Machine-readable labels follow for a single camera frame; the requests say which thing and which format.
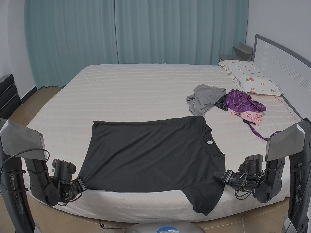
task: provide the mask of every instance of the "curtain fold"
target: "curtain fold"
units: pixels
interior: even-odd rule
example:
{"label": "curtain fold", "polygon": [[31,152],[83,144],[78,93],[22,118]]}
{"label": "curtain fold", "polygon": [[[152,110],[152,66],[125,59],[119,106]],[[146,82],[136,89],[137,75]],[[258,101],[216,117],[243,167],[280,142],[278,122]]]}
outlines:
{"label": "curtain fold", "polygon": [[114,0],[26,0],[25,35],[37,88],[118,63]]}
{"label": "curtain fold", "polygon": [[37,88],[66,85],[88,65],[216,65],[245,43],[248,0],[25,0]]}
{"label": "curtain fold", "polygon": [[115,0],[119,63],[215,65],[247,18],[248,0]]}

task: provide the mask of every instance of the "fitted sheet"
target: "fitted sheet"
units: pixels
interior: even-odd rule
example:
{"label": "fitted sheet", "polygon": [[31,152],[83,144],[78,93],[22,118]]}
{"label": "fitted sheet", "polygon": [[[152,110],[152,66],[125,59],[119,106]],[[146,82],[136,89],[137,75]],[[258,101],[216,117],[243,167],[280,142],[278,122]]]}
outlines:
{"label": "fitted sheet", "polygon": [[[186,97],[199,84],[223,87],[227,93],[236,89],[230,76],[220,66],[179,64],[119,64],[84,68],[57,93],[29,123],[41,132],[45,148],[51,153],[47,163],[53,175],[52,160],[60,158],[76,165],[77,177],[91,139],[93,121],[142,122],[191,116]],[[252,94],[263,103],[261,126],[254,128],[264,137],[299,121],[282,97]],[[225,154],[226,169],[237,171],[251,154],[266,152],[266,142],[256,137],[236,115],[217,107],[205,113],[212,136]],[[29,187],[29,175],[24,175]],[[281,192],[267,204],[289,196],[289,159],[282,176]],[[205,221],[229,216],[267,204],[252,196],[239,201],[234,191],[225,190],[208,216],[193,211],[192,204],[180,190],[156,193],[119,193],[87,190],[68,206],[55,208],[75,215],[119,222]]]}

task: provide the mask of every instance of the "black t-shirt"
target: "black t-shirt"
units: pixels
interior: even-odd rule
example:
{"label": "black t-shirt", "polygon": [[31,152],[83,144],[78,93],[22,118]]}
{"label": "black t-shirt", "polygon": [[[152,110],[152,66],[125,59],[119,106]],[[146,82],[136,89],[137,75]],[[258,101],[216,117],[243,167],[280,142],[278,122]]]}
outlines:
{"label": "black t-shirt", "polygon": [[225,155],[202,116],[153,122],[95,121],[79,176],[88,189],[114,192],[182,190],[195,212],[216,206]]}

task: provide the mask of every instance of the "gray cloth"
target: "gray cloth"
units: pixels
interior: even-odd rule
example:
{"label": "gray cloth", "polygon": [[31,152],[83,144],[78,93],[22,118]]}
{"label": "gray cloth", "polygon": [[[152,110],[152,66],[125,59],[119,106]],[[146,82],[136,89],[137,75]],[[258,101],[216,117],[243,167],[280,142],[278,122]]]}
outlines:
{"label": "gray cloth", "polygon": [[226,89],[200,84],[193,92],[194,94],[186,98],[189,110],[195,116],[204,116],[204,112],[209,111],[217,100],[226,94]]}

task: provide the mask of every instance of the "bed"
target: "bed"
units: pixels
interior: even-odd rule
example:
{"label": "bed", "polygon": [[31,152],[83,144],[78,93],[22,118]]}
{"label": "bed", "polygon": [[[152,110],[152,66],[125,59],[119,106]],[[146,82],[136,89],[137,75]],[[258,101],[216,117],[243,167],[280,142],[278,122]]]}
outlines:
{"label": "bed", "polygon": [[[311,93],[308,91],[311,91],[311,85],[306,80],[311,78],[309,68],[311,63],[305,59],[301,61],[299,59],[301,56],[298,58],[275,45],[276,43],[268,39],[256,36],[257,47],[253,60],[263,72],[280,85],[286,98],[285,100],[272,95],[252,95],[267,108],[262,125],[255,126],[258,133],[264,137],[269,137],[276,130],[287,128],[300,121],[301,116],[306,117],[310,113],[304,109],[305,104],[297,102],[295,98],[297,96],[294,96],[295,90],[301,89],[297,86],[299,83],[297,77],[276,76],[280,72],[286,73],[282,69],[284,67],[295,70],[298,74],[302,73],[301,70],[305,71],[304,82],[300,83],[303,84],[304,95],[309,99],[305,103],[310,103]],[[285,84],[289,82],[294,83],[295,87],[286,88]],[[28,127],[44,135],[45,148],[50,151],[51,160],[60,158],[76,165],[76,174],[73,175],[73,178],[76,178],[87,153],[93,121],[139,122],[191,116],[186,96],[191,95],[193,89],[202,83],[226,88],[227,92],[236,89],[235,83],[220,66],[180,64],[88,66],[39,111]],[[216,144],[225,154],[226,169],[237,170],[248,155],[265,154],[266,142],[256,137],[239,117],[213,107],[205,113],[205,120],[212,128]],[[52,162],[49,161],[47,165],[51,170]],[[25,185],[29,186],[28,174],[26,173],[24,177]],[[281,192],[267,204],[289,196],[288,158],[282,183]],[[235,198],[234,191],[226,186],[221,199],[208,216],[194,212],[192,204],[179,190],[157,193],[87,190],[76,202],[56,208],[79,216],[119,222],[194,222],[229,216],[267,204],[259,203],[252,196],[239,201]]]}

